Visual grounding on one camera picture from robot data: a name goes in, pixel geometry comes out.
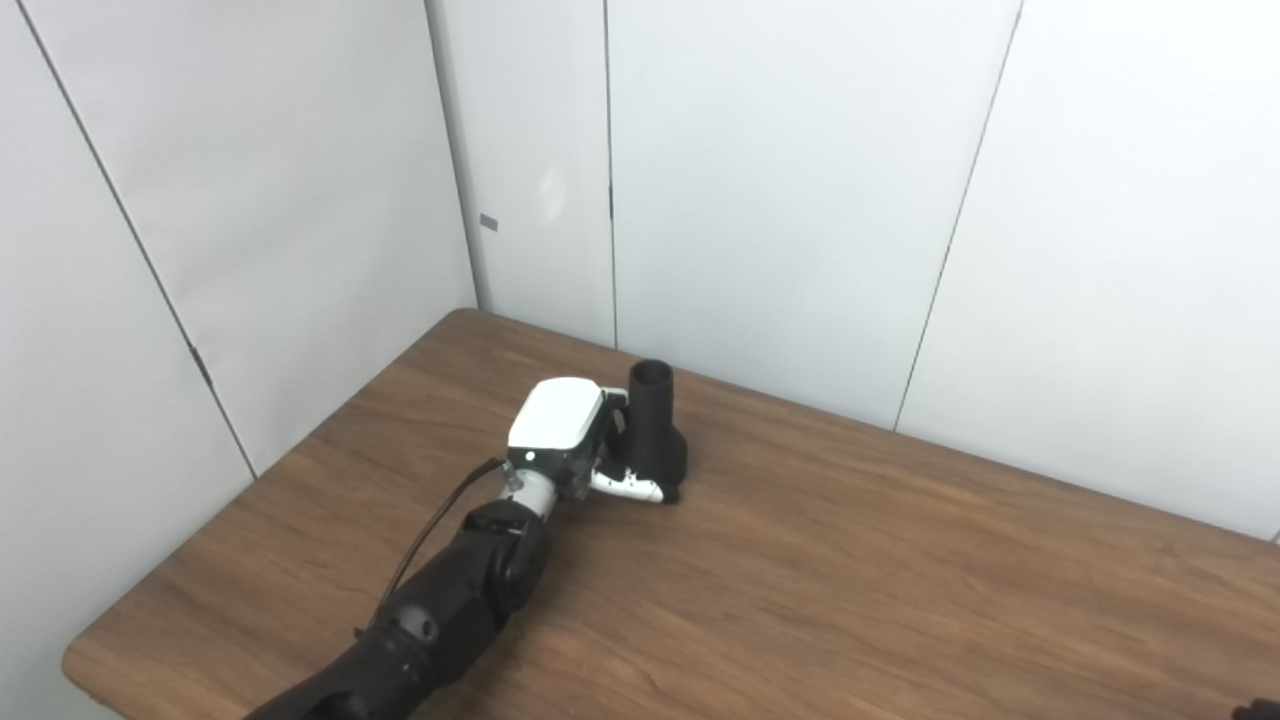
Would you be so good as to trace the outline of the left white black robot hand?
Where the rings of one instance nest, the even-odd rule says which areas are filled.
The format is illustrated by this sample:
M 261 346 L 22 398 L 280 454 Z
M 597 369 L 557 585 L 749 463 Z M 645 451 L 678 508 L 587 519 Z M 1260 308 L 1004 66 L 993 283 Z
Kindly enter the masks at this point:
M 677 503 L 678 489 L 641 477 L 621 457 L 628 391 L 559 377 L 539 382 L 508 433 L 502 498 L 550 516 L 561 500 L 595 491 L 648 503 Z

